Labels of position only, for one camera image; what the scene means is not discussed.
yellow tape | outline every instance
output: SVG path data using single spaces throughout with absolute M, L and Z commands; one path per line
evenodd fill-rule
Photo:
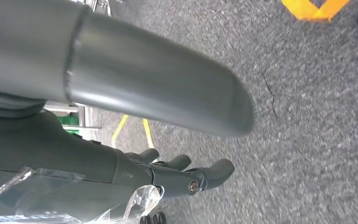
M 349 0 L 326 0 L 316 7 L 310 0 L 282 0 L 282 4 L 298 19 L 308 21 L 331 21 Z
M 121 129 L 123 128 L 123 126 L 124 126 L 124 124 L 125 124 L 125 122 L 127 121 L 127 118 L 128 118 L 128 115 L 127 115 L 127 114 L 125 114 L 125 115 L 121 118 L 120 123 L 118 124 L 118 126 L 117 126 L 115 132 L 114 132 L 113 135 L 112 135 L 112 146 L 113 146 L 114 148 L 116 148 L 116 139 L 117 139 L 117 137 L 118 137 L 118 134 L 120 133 Z
M 143 127 L 145 127 L 147 144 L 148 144 L 149 148 L 154 148 L 153 140 L 151 139 L 151 131 L 150 131 L 150 127 L 149 127 L 149 122 L 147 121 L 147 119 L 143 119 Z

